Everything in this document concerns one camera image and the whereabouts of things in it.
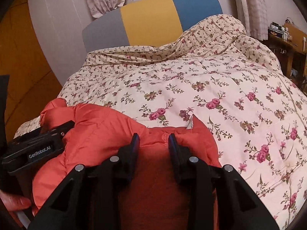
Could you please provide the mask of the person's left hand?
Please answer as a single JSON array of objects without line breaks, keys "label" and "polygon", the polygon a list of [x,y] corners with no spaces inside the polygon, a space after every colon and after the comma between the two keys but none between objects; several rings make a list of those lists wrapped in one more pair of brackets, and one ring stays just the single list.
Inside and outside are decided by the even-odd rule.
[{"label": "person's left hand", "polygon": [[9,212],[22,211],[31,206],[30,199],[19,195],[12,195],[1,191],[0,196],[4,206]]}]

